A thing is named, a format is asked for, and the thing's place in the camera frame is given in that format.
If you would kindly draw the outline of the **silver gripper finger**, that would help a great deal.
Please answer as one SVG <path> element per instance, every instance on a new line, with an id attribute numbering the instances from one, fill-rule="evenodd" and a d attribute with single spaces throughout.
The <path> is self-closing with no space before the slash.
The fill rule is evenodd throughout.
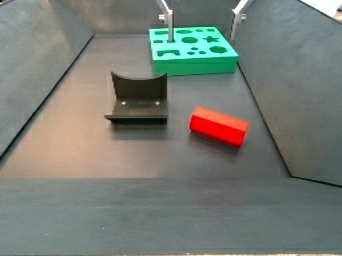
<path id="1" fill-rule="evenodd" d="M 166 0 L 155 0 L 156 4 L 162 10 L 159 19 L 164 22 L 168 28 L 168 41 L 174 41 L 174 12 L 170 9 Z"/>
<path id="2" fill-rule="evenodd" d="M 230 31 L 231 41 L 235 40 L 238 25 L 246 19 L 244 11 L 247 10 L 251 3 L 252 3 L 252 0 L 240 0 L 236 7 L 232 9 L 234 19 L 232 19 L 232 25 L 231 25 L 231 31 Z"/>

